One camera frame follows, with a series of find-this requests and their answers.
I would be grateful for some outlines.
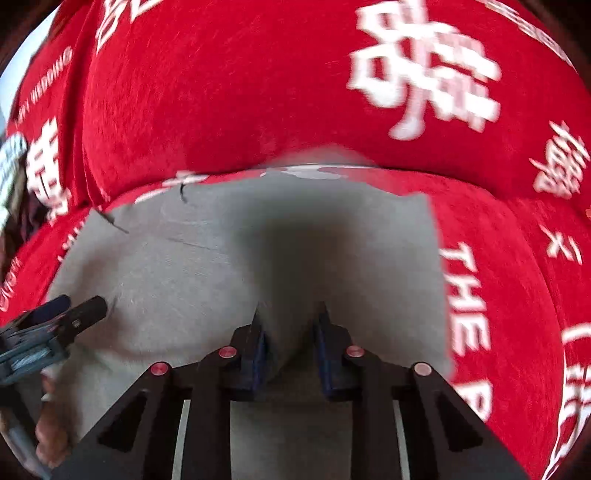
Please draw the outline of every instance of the white chinese character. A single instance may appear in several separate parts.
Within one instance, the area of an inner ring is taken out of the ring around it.
[[[57,121],[45,122],[41,136],[31,143],[27,154],[27,189],[51,209],[49,218],[68,213],[69,190],[60,184],[58,163]]]
[[[358,28],[380,43],[351,54],[350,89],[361,90],[375,106],[394,108],[406,100],[402,120],[389,132],[397,140],[413,140],[424,131],[427,101],[436,117],[449,121],[458,118],[482,132],[485,121],[499,117],[499,103],[488,98],[484,85],[501,77],[499,66],[484,56],[482,44],[462,35],[451,25],[427,22],[424,0],[381,2],[357,10]],[[388,18],[389,28],[383,18]],[[412,58],[403,55],[401,42],[411,41]],[[441,61],[460,66],[472,76],[447,66],[431,67],[431,54]],[[374,62],[381,61],[385,79],[376,77]]]
[[[569,199],[573,193],[580,193],[589,152],[581,137],[576,140],[564,122],[560,127],[550,122],[550,126],[556,135],[546,143],[546,165],[530,158],[531,164],[540,171],[534,180],[534,190]]]
[[[127,0],[105,0],[105,17],[96,31],[96,52],[111,38],[117,26],[119,17],[127,7]]]
[[[583,265],[583,257],[581,256],[581,250],[579,250],[579,246],[576,244],[573,237],[569,236],[569,244],[574,251],[574,256],[571,253],[571,251],[568,249],[568,247],[566,247],[563,244],[564,236],[562,233],[560,233],[560,232],[552,233],[543,225],[540,225],[540,229],[546,235],[548,235],[548,238],[550,238],[550,243],[548,245],[548,248],[546,249],[546,254],[548,255],[549,258],[556,258],[558,256],[558,252],[562,252],[564,254],[564,256],[566,257],[566,260],[573,262],[574,258],[576,257],[577,263],[579,265]]]
[[[133,23],[140,15],[151,10],[158,5],[162,0],[131,0],[129,22]],[[119,25],[119,17],[127,7],[128,0],[105,0],[105,17],[96,31],[96,52],[111,38],[117,26]]]

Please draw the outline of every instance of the gray fabric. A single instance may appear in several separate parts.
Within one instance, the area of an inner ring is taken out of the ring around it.
[[[74,412],[74,438],[152,362],[200,360],[259,303],[272,373],[282,370],[261,396],[273,408],[233,406],[238,480],[346,478],[347,410],[323,402],[311,356],[296,355],[309,350],[316,301],[384,360],[450,372],[437,236],[422,195],[276,172],[173,189],[109,219],[92,212],[49,296],[63,293],[74,303],[102,295],[110,305],[60,374],[58,401]],[[291,452],[283,459],[282,442]],[[323,460],[309,471],[293,463],[311,449]]]

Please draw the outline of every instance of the black clamp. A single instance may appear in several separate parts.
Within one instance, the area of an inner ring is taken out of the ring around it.
[[[428,364],[382,362],[355,346],[323,307],[314,324],[319,375],[330,401],[353,403],[352,480],[401,480],[393,401],[404,425],[411,480],[526,480],[519,463]],[[181,480],[230,480],[230,402],[264,384],[259,322],[195,364],[152,365],[58,467],[54,480],[170,479],[181,410],[191,399]]]
[[[8,441],[17,458],[27,461],[43,479],[51,471],[35,453],[35,425],[41,410],[41,392],[25,402],[19,387],[43,368],[66,360],[67,347],[75,337],[103,319],[107,305],[94,297],[70,309],[70,298],[62,295],[41,307],[25,312],[0,330],[0,408],[8,426]]]

